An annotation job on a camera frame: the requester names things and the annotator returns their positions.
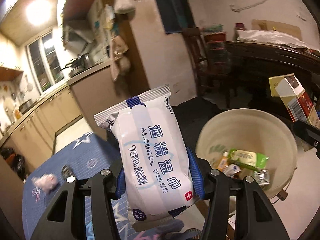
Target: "green snack wrapper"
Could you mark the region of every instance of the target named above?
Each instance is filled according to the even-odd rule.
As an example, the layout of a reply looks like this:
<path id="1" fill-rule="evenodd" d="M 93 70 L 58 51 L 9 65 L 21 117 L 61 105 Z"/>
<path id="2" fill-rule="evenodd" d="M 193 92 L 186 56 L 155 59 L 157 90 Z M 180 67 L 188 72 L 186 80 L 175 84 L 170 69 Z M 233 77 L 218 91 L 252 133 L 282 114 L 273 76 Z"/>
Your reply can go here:
<path id="1" fill-rule="evenodd" d="M 269 157 L 262 153 L 248 152 L 239 149 L 231 149 L 228 158 L 230 163 L 253 171 L 263 170 L 269 159 Z"/>

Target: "barcode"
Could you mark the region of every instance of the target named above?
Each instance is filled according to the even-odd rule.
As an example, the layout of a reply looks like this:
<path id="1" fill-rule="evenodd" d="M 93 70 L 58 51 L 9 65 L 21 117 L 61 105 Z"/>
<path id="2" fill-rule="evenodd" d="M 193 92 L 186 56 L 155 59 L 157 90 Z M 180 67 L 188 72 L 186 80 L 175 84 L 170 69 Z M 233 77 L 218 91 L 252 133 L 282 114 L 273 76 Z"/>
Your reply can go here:
<path id="1" fill-rule="evenodd" d="M 291 113 L 296 121 L 302 120 L 307 122 L 307 118 L 297 100 L 289 105 L 289 109 L 291 110 Z"/>

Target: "blue tablecloth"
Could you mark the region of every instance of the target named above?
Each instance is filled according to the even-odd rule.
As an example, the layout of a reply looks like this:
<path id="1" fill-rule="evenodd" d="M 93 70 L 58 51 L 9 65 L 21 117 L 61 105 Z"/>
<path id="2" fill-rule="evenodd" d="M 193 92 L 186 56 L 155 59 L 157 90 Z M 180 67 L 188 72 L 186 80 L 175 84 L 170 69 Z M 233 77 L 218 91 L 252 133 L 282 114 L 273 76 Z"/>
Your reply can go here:
<path id="1" fill-rule="evenodd" d="M 61 175 L 61 168 L 64 165 L 69 165 L 78 179 L 86 179 L 109 168 L 117 158 L 120 158 L 117 147 L 89 132 L 64 147 L 31 173 L 25 183 L 22 200 L 22 219 L 26 240 L 31 238 L 41 215 L 60 185 L 64 183 Z M 59 184 L 46 195 L 33 185 L 31 179 L 49 173 L 57 176 Z M 179 232 L 183 228 L 183 222 L 174 219 L 169 225 L 136 232 L 129 224 L 126 195 L 113 201 L 112 205 L 121 240 L 157 240 L 168 232 Z M 85 222 L 87 240 L 94 240 L 90 197 L 86 197 L 85 200 Z"/>

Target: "silver screw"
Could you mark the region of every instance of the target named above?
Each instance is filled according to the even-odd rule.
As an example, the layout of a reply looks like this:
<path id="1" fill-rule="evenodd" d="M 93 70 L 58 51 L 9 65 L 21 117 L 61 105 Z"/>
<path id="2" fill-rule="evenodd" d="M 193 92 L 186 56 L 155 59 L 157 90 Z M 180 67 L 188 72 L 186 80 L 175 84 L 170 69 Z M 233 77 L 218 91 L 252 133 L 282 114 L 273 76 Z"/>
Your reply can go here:
<path id="1" fill-rule="evenodd" d="M 109 175 L 110 174 L 110 171 L 108 170 L 108 169 L 105 169 L 105 170 L 102 170 L 101 171 L 101 175 L 102 176 L 107 176 L 107 175 Z"/>
<path id="2" fill-rule="evenodd" d="M 68 183 L 72 183 L 76 180 L 76 178 L 74 176 L 70 176 L 70 177 L 67 177 L 67 182 Z"/>
<path id="3" fill-rule="evenodd" d="M 245 181 L 251 183 L 251 182 L 254 181 L 254 178 L 251 177 L 251 176 L 246 176 L 246 177 L 245 177 Z"/>
<path id="4" fill-rule="evenodd" d="M 220 171 L 218 171 L 217 169 L 213 169 L 210 171 L 211 175 L 213 176 L 218 176 L 220 174 Z"/>

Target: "wet wipes pack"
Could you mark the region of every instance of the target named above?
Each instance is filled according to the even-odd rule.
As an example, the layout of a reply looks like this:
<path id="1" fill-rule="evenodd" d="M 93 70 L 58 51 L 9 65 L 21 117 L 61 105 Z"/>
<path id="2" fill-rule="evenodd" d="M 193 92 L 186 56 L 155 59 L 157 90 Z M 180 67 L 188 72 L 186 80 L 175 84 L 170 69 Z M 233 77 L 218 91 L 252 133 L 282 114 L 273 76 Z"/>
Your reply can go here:
<path id="1" fill-rule="evenodd" d="M 189 159 L 168 85 L 129 98 L 94 116 L 119 141 L 128 216 L 136 231 L 166 222 L 194 204 Z"/>

